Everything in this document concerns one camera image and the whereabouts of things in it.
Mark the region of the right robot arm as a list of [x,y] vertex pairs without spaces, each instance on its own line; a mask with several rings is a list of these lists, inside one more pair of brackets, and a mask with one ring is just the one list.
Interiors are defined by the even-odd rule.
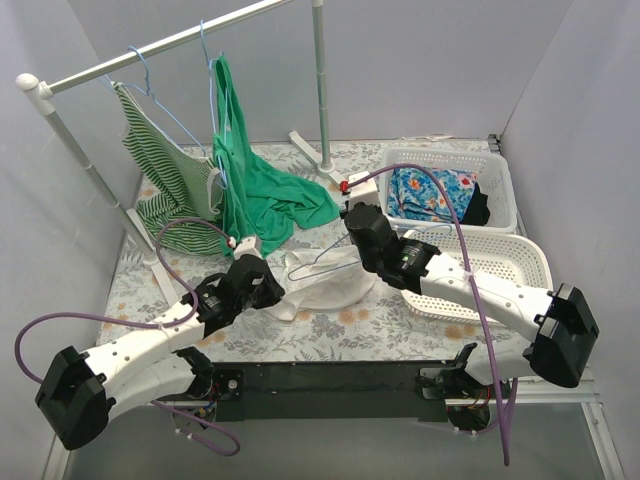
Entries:
[[465,345],[426,387],[471,398],[495,380],[532,375],[559,387],[579,385],[599,336],[580,289],[562,284],[550,291],[469,273],[436,246],[399,236],[374,205],[360,203],[341,218],[363,268],[387,285],[455,303],[516,332],[495,346]]

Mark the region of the white tank top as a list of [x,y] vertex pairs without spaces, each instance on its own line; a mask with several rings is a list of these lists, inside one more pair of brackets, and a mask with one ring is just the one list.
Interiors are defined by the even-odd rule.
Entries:
[[377,277],[364,270],[353,245],[288,251],[274,277],[285,290],[282,300],[263,313],[290,322],[302,310],[336,311],[360,301]]

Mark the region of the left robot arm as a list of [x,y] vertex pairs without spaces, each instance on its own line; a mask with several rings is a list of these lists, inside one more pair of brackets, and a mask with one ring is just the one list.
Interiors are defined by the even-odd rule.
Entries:
[[178,395],[216,397],[220,381],[195,345],[245,310],[276,305],[285,291],[267,262],[246,254],[206,277],[158,319],[98,347],[53,358],[35,402],[68,450],[94,440],[121,414]]

